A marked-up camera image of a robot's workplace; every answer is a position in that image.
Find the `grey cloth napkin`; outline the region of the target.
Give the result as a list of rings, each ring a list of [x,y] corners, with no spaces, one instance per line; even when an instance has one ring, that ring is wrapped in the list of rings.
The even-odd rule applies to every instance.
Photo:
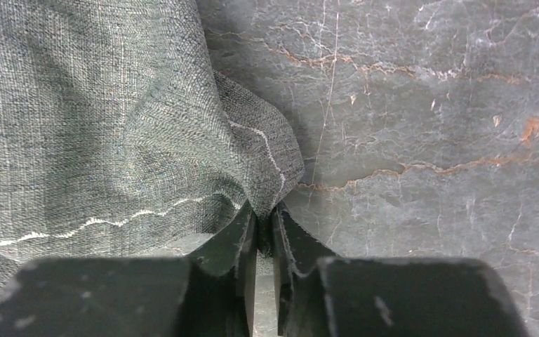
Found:
[[[265,218],[285,116],[211,66],[194,1],[0,1],[0,290],[44,256],[140,256]]]

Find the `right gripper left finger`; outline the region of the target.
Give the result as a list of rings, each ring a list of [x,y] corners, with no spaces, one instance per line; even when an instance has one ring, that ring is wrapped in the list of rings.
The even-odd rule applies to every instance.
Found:
[[[256,217],[249,204],[182,257],[45,258],[0,297],[0,336],[251,336]]]

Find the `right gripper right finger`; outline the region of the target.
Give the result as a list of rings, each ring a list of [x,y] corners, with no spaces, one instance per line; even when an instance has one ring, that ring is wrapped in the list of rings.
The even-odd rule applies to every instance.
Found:
[[[280,336],[527,336],[505,283],[472,258],[348,258],[272,213]]]

